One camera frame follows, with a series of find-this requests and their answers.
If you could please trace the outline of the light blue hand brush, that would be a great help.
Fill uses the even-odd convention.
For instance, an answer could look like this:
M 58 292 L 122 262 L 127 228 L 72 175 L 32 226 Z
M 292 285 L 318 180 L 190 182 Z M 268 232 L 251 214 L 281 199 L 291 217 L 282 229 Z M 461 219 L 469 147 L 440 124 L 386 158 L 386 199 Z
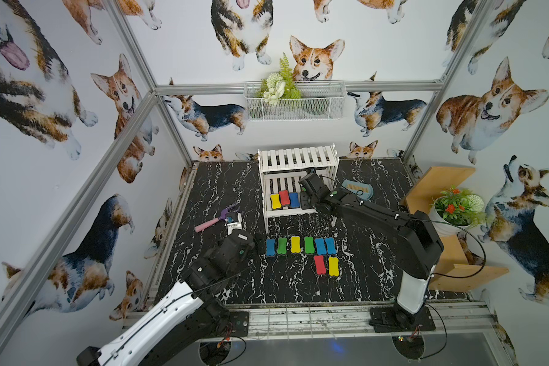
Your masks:
M 352 183 L 347 183 L 345 185 L 345 188 L 349 189 L 352 193 L 355 193 L 356 195 L 360 195 L 360 196 L 367 195 L 369 193 L 369 190 L 367 187 L 354 185 Z

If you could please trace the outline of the light blue dustpan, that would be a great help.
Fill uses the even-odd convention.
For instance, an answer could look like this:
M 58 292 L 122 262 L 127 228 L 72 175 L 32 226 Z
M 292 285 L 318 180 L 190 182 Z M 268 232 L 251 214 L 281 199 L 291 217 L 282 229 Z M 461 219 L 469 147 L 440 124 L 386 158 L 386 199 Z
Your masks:
M 342 186 L 365 201 L 369 201 L 374 194 L 373 187 L 367 183 L 345 179 Z

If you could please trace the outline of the white potted red flower plant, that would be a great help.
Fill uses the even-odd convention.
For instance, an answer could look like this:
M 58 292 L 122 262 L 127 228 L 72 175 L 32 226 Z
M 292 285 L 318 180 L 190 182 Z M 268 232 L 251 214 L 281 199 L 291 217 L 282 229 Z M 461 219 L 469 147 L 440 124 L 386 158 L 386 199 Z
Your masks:
M 430 221 L 439 236 L 457 235 L 485 222 L 485 202 L 469 189 L 452 186 L 431 203 Z

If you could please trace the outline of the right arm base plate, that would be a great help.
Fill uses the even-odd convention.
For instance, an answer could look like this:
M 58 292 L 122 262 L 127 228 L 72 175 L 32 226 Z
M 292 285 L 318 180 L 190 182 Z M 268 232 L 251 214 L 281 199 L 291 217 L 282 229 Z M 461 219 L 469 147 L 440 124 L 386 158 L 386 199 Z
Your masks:
M 369 324 L 377 333 L 434 331 L 436 325 L 428 307 L 422 306 L 418 313 L 410 314 L 398 305 L 395 307 L 372 307 Z

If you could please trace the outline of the aluminium frame post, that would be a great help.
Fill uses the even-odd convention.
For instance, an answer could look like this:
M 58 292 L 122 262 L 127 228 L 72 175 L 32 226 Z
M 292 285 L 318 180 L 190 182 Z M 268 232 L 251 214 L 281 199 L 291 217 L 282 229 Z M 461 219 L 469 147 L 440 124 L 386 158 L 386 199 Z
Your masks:
M 407 148 L 404 150 L 404 156 L 401 158 L 403 163 L 409 163 L 417 146 L 419 145 L 420 140 L 422 139 L 423 134 L 425 133 L 426 128 L 429 126 L 429 123 L 432 119 L 434 113 L 436 113 L 439 105 L 442 103 L 443 98 L 446 96 L 447 91 L 453 83 L 453 80 L 458 73 L 462 62 L 468 56 L 473 47 L 477 35 L 479 35 L 483 24 L 486 21 L 487 16 L 489 15 L 491 9 L 493 8 L 494 1 L 479 1 L 474 10 L 471 20 L 469 21 L 468 27 L 461 39 L 461 42 L 457 50 L 453 53 L 452 59 L 448 66 L 445 68 L 444 74 L 442 75 L 439 81 L 441 82 L 441 87 L 438 91 L 433 93 L 432 98 L 429 101 L 427 108 L 419 122 L 418 128 L 416 128 L 415 133 L 413 134 L 410 142 L 407 145 Z

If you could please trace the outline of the light wooden corner shelf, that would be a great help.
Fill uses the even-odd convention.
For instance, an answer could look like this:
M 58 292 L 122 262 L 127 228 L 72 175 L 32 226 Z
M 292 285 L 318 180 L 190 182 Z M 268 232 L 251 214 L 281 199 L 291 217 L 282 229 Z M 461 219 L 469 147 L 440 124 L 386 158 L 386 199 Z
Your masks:
M 420 210 L 429 215 L 430 223 L 444 245 L 435 277 L 429 284 L 431 290 L 468 292 L 509 273 L 505 267 L 471 264 L 471 254 L 464 251 L 463 242 L 458 237 L 460 230 L 444 221 L 432 207 L 440 192 L 460 186 L 474 173 L 475 169 L 469 167 L 433 166 L 402 200 L 410 213 Z

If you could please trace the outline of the green eraser top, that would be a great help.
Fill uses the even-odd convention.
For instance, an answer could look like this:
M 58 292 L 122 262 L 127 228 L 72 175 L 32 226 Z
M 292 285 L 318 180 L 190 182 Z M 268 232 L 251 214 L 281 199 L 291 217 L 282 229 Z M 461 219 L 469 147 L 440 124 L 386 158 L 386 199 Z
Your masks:
M 288 238 L 287 237 L 279 237 L 278 238 L 278 246 L 276 249 L 276 253 L 278 256 L 286 255 L 288 252 Z
M 305 236 L 303 238 L 304 242 L 304 252 L 308 255 L 313 255 L 315 253 L 314 238 L 312 236 Z

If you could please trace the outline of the white wooden slatted shelf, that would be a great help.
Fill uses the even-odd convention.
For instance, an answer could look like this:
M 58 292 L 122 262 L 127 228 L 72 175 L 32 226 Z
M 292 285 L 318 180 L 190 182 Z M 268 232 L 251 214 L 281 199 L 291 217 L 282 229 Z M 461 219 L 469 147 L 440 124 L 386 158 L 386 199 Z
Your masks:
M 287 190 L 297 192 L 300 198 L 302 187 L 299 180 L 306 170 L 314 168 L 324 182 L 332 188 L 339 168 L 339 155 L 335 144 L 287 149 L 260 150 L 258 152 L 259 179 L 262 188 L 262 204 L 265 229 L 269 230 L 269 220 L 275 217 L 313 214 L 312 208 L 303 209 L 282 207 L 271 209 L 270 195 Z

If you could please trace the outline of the artificial fern with white flowers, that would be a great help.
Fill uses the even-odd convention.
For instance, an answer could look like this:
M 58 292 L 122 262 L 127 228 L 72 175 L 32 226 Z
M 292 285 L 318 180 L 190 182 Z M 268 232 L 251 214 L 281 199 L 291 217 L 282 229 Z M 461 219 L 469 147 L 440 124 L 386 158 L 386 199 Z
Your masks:
M 279 71 L 270 73 L 262 80 L 256 97 L 271 106 L 282 105 L 286 100 L 302 98 L 301 91 L 294 83 L 293 70 L 285 53 L 279 60 Z

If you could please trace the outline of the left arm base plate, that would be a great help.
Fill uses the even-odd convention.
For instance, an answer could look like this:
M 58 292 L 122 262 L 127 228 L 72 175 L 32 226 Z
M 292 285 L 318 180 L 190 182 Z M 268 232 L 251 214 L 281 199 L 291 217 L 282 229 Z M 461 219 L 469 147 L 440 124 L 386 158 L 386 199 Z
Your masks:
M 225 336 L 247 337 L 250 325 L 248 311 L 233 311 L 219 317 L 207 328 L 202 339 L 217 339 Z

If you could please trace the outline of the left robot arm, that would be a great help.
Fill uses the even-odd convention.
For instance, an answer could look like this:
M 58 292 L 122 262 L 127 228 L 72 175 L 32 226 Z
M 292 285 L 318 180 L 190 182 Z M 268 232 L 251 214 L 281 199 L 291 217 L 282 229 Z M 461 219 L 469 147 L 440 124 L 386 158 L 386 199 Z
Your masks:
M 100 348 L 89 346 L 78 365 L 161 365 L 200 339 L 229 337 L 230 311 L 217 297 L 249 269 L 256 248 L 253 235 L 235 229 L 183 271 L 156 306 L 131 328 Z

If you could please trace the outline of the purple pink toy rake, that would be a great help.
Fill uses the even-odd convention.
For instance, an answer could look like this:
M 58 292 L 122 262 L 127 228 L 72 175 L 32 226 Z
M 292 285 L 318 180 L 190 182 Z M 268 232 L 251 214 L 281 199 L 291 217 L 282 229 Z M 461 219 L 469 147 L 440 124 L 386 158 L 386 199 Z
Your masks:
M 235 221 L 236 213 L 238 212 L 238 210 L 239 210 L 238 204 L 232 204 L 224 208 L 217 217 L 197 225 L 195 227 L 195 232 L 200 233 L 206 230 L 208 227 L 211 227 L 217 224 L 219 221 L 224 221 L 226 224 L 232 224 Z

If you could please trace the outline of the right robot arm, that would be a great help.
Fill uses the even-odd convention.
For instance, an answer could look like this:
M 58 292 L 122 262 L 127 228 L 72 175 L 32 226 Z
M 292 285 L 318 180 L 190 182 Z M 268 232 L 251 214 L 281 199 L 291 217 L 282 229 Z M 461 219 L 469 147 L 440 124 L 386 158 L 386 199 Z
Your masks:
M 395 320 L 403 329 L 416 326 L 426 290 L 444 250 L 428 214 L 420 210 L 415 213 L 390 210 L 341 185 L 329 188 L 315 169 L 308 169 L 299 184 L 318 213 L 351 220 L 384 234 L 397 267 L 403 271 L 393 307 Z

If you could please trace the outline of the blue eraser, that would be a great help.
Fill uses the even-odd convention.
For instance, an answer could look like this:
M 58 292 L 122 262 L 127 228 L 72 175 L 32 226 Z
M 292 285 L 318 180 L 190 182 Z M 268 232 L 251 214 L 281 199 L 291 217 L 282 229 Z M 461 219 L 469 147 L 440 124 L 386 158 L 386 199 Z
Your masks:
M 327 237 L 324 239 L 324 242 L 326 244 L 326 251 L 329 256 L 336 256 L 337 255 L 337 248 L 336 248 L 336 242 L 335 239 L 332 237 Z
M 290 208 L 292 209 L 300 208 L 300 198 L 297 192 L 291 192 L 289 194 L 289 199 L 290 199 Z
M 277 253 L 276 253 L 276 245 L 277 245 L 277 242 L 275 239 L 267 239 L 266 240 L 266 250 L 265 250 L 265 255 L 267 257 L 273 257 L 273 256 L 276 256 Z

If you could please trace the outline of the red eraser bottom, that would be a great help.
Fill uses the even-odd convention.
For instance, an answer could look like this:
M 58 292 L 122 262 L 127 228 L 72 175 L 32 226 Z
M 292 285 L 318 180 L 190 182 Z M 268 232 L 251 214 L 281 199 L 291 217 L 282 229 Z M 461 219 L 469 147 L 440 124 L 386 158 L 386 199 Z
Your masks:
M 279 195 L 280 203 L 282 207 L 289 207 L 291 205 L 289 192 L 287 190 L 280 191 L 278 195 Z
M 326 274 L 325 257 L 314 256 L 314 263 L 315 263 L 317 275 L 325 275 Z

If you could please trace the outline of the yellow eraser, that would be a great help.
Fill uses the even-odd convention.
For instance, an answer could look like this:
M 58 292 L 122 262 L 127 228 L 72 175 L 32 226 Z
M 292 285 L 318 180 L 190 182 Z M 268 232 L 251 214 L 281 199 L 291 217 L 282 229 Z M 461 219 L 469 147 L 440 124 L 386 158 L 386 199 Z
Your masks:
M 270 200 L 271 200 L 271 209 L 272 210 L 282 209 L 282 203 L 281 203 L 281 199 L 280 199 L 279 194 L 270 195 Z
M 291 253 L 300 254 L 301 253 L 301 238 L 300 236 L 291 237 Z
M 330 256 L 328 258 L 329 263 L 329 276 L 330 277 L 339 277 L 339 259 L 337 257 Z

